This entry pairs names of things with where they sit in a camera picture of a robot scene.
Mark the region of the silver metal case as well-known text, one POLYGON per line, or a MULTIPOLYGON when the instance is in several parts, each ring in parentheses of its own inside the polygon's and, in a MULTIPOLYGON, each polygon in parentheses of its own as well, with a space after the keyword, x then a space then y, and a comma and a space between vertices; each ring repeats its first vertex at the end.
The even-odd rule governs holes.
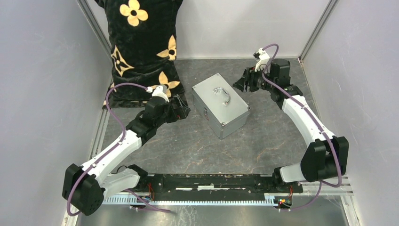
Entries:
POLYGON ((250 106, 221 74, 194 85, 192 94, 195 108, 220 140, 246 124, 250 106))

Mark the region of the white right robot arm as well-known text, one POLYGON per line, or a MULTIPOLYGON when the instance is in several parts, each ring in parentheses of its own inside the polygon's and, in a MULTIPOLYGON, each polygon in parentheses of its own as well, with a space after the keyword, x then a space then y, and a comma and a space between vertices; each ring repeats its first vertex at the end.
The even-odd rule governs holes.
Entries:
POLYGON ((303 92, 291 83, 290 68, 288 60, 273 59, 264 70, 247 67, 233 84, 241 92, 268 91, 271 99, 292 120, 307 145, 299 163, 275 169, 272 187, 277 192, 284 192, 291 182, 305 181, 339 187, 346 173, 349 142, 344 136, 336 136, 318 119, 303 92))

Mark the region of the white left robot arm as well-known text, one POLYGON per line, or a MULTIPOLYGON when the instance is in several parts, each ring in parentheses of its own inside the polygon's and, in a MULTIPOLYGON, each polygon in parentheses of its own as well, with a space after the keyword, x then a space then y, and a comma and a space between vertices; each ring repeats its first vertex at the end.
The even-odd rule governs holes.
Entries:
POLYGON ((65 171, 62 190, 68 214, 89 216, 114 194, 130 188, 144 191, 148 186, 144 174, 133 168, 117 174, 112 174, 112 170, 154 137, 159 127, 187 118, 190 111, 187 101, 180 95, 168 101, 152 97, 108 147, 80 166, 71 164, 65 171))

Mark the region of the black floral velvet cloth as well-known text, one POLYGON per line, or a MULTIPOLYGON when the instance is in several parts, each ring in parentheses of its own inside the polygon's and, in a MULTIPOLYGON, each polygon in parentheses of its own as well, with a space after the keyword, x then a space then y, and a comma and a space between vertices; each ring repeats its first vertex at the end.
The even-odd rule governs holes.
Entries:
POLYGON ((166 95, 183 96, 175 67, 176 18, 180 0, 99 0, 106 15, 112 58, 112 83, 105 106, 143 107, 146 87, 166 86, 166 95))

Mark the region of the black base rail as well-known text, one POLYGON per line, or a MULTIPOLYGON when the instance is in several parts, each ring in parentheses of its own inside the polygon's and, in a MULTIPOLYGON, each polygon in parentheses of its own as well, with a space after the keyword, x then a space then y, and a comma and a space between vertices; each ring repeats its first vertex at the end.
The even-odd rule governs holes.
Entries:
POLYGON ((265 194, 302 193, 297 182, 278 182, 271 174, 149 174, 134 192, 151 192, 155 201, 263 201, 265 194))

